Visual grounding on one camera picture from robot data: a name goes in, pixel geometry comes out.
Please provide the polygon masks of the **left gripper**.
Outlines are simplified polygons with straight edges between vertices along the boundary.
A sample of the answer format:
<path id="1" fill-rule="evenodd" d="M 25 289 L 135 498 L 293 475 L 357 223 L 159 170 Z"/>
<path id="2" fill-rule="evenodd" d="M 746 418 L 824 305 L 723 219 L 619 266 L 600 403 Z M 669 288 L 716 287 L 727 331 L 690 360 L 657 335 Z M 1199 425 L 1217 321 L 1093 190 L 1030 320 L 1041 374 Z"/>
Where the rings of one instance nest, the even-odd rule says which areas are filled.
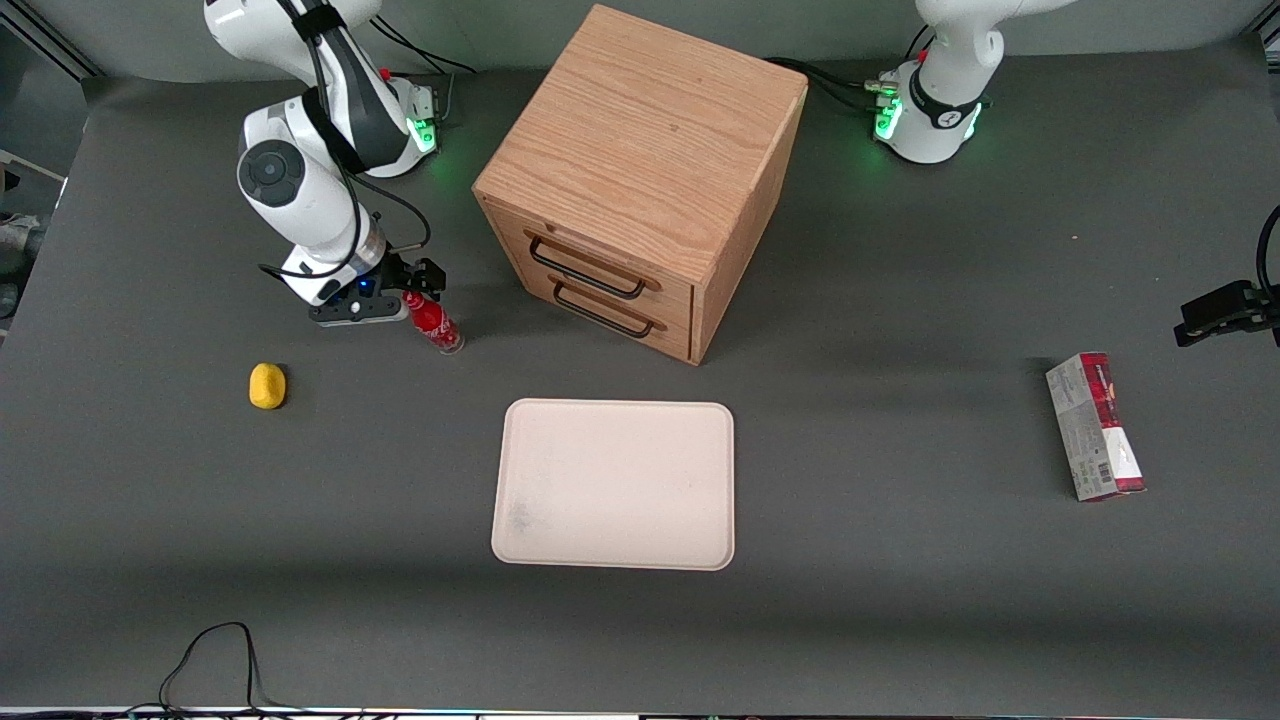
<path id="1" fill-rule="evenodd" d="M 1275 346 L 1280 345 L 1279 301 L 1272 286 L 1229 282 L 1184 304 L 1181 318 L 1183 323 L 1174 328 L 1180 348 L 1236 332 L 1268 332 Z"/>

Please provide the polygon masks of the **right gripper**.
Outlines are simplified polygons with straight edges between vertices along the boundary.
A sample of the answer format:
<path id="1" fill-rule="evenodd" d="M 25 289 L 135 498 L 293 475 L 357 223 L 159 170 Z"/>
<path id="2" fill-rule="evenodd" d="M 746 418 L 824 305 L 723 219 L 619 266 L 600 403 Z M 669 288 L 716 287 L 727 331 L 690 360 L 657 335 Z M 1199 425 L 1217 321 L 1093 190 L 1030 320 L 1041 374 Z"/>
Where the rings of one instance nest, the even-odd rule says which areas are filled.
<path id="1" fill-rule="evenodd" d="M 314 307 L 348 295 L 372 297 L 378 286 L 374 277 L 385 256 L 385 245 L 361 245 L 346 263 L 316 263 L 298 246 L 285 260 L 280 277 Z M 410 290 L 439 301 L 445 288 L 445 272 L 428 258 L 419 259 L 412 266 L 407 263 L 380 264 L 380 295 L 398 297 Z"/>

